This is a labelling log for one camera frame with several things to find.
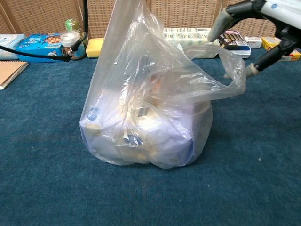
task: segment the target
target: teal carpet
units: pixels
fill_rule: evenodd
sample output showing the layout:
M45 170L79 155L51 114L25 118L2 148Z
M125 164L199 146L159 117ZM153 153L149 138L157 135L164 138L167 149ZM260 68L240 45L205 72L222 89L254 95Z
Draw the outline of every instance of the teal carpet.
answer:
M0 91L0 225L300 225L301 61L213 101L202 155L169 170L87 151L79 119L96 62L30 64ZM196 63L221 79L219 59Z

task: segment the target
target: brown notebook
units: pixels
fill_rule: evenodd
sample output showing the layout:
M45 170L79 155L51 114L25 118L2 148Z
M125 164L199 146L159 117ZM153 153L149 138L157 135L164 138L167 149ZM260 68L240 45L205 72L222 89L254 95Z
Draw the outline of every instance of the brown notebook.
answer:
M0 89L4 89L27 66L28 63L22 61L0 61Z

